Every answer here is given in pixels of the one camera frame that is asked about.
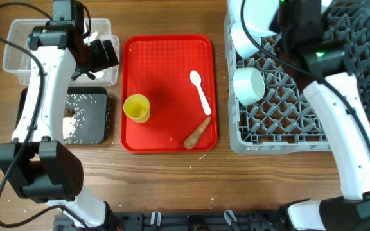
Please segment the yellow plastic cup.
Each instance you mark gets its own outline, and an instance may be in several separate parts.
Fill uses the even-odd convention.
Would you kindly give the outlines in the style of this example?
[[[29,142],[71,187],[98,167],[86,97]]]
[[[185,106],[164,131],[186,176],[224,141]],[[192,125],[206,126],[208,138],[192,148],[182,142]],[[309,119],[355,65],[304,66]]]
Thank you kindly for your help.
[[[135,123],[145,123],[150,117],[150,102],[142,94],[129,96],[123,104],[123,112]]]

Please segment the white plastic spoon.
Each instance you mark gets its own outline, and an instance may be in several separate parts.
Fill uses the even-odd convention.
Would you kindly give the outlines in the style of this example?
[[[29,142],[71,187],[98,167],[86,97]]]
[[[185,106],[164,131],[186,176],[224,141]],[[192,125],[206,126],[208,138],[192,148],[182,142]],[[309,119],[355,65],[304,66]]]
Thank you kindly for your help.
[[[192,70],[190,72],[190,81],[192,84],[194,84],[194,86],[196,86],[198,90],[198,94],[199,94],[200,101],[201,101],[202,108],[203,108],[205,115],[210,116],[212,113],[211,107],[209,106],[209,103],[204,94],[204,91],[202,90],[202,78],[200,77],[199,73],[196,70]]]

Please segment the carrot piece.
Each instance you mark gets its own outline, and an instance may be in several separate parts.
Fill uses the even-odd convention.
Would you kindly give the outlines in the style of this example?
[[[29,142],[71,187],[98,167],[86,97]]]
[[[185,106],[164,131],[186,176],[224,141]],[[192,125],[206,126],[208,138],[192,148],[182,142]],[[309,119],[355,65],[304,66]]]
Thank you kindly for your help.
[[[186,138],[183,145],[187,150],[191,150],[196,146],[197,142],[199,141],[200,137],[202,136],[210,122],[211,116],[205,118],[197,127],[197,129],[189,137]]]

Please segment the light blue bowl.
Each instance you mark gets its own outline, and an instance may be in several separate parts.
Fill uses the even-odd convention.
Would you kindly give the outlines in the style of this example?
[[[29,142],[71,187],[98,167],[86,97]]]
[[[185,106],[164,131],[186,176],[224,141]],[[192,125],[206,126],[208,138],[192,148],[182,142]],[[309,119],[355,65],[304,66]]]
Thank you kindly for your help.
[[[246,59],[257,53],[259,49],[248,39],[241,25],[234,23],[231,26],[231,38],[236,52]]]

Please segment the green bowl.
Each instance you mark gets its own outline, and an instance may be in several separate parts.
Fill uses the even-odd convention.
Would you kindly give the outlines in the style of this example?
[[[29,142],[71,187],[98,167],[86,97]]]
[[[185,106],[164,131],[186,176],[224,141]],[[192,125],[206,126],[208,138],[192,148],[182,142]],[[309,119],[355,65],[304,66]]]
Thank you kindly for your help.
[[[261,73],[253,67],[239,68],[233,75],[236,98],[243,106],[260,101],[265,94],[265,82]]]

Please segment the light blue plate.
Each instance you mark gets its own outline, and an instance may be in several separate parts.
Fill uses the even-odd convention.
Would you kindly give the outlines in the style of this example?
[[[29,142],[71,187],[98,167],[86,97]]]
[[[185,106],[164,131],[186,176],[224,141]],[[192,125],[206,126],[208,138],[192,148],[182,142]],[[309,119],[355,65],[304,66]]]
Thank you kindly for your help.
[[[242,0],[228,0],[228,12],[233,23],[241,25]],[[245,26],[249,33],[255,37],[269,37],[276,33],[270,25],[279,10],[278,0],[246,0],[243,7]]]

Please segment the white napkin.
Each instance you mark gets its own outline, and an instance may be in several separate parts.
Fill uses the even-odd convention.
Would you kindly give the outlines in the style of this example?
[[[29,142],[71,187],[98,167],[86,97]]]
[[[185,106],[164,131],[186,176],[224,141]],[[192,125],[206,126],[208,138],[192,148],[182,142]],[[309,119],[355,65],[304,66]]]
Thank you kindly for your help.
[[[97,40],[99,39],[98,38],[98,32],[97,31],[94,31],[93,33],[91,33],[85,40],[84,40],[84,44],[86,46],[86,49],[87,49],[87,52],[86,54],[84,54],[84,60],[83,60],[83,64],[80,65],[80,70],[85,74],[87,75],[88,78],[92,79],[92,80],[96,80],[96,79],[99,79],[99,78],[102,78],[104,73],[103,73],[103,70],[102,71],[98,71],[98,72],[88,72],[85,67],[88,63],[88,45],[94,41],[94,40]]]

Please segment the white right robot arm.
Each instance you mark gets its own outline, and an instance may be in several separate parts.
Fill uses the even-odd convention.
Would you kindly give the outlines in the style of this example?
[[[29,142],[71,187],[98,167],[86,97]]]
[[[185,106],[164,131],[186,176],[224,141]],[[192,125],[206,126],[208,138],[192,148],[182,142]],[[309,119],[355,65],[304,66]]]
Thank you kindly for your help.
[[[342,194],[291,204],[287,214],[296,230],[370,230],[370,124],[343,44],[324,40],[325,9],[321,1],[281,1],[277,54],[288,73],[304,80],[303,94],[330,144]]]

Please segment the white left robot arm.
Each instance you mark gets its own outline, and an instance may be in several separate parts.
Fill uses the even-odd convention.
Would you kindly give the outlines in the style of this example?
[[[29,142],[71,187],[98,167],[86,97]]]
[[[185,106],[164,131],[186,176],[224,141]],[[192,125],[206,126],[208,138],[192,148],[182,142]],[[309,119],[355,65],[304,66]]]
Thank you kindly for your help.
[[[117,66],[109,40],[87,41],[89,11],[79,1],[55,1],[43,26],[33,28],[24,53],[31,77],[21,117],[9,143],[0,144],[0,187],[58,209],[83,230],[121,230],[109,204],[84,185],[83,166],[64,144],[63,118],[69,83],[82,74]]]

